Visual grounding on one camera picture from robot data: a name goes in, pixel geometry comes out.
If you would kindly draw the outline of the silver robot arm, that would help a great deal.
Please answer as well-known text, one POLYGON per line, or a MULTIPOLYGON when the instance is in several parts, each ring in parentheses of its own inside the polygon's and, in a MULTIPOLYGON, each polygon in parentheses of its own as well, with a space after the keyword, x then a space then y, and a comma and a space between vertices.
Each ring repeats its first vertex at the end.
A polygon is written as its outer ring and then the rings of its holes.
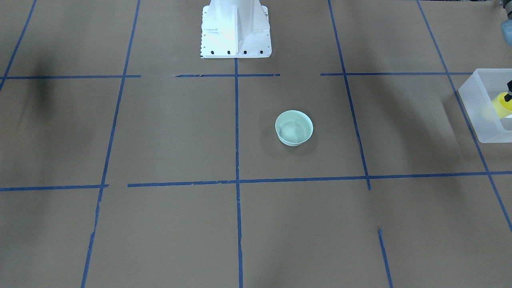
MULTIPOLYGON (((507 46, 512 46, 512 1, 500 0, 499 5, 505 10, 507 19, 501 24, 502 34, 507 46)), ((507 83, 508 92, 504 96, 505 103, 511 102, 512 81, 507 83)))

